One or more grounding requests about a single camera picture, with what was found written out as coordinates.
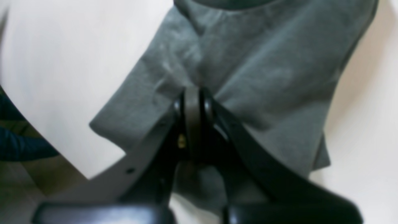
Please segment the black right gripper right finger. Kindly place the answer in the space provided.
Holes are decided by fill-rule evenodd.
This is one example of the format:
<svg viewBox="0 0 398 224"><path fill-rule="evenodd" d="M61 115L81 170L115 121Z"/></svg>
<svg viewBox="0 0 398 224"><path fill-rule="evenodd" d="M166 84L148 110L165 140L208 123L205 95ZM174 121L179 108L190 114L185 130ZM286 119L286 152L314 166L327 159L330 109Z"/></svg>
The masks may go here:
<svg viewBox="0 0 398 224"><path fill-rule="evenodd" d="M362 224L358 207L279 162L206 88L199 90L201 158L220 171L227 193L224 224ZM239 202L238 185L252 180L266 202Z"/></svg>

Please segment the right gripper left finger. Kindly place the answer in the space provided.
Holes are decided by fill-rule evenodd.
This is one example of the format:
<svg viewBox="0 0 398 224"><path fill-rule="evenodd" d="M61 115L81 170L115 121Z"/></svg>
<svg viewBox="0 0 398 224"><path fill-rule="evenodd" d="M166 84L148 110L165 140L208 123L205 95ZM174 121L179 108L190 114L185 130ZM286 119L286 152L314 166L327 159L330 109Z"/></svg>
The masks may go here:
<svg viewBox="0 0 398 224"><path fill-rule="evenodd" d="M175 224L175 169L201 157L201 91L188 87L119 162L39 205L33 224Z"/></svg>

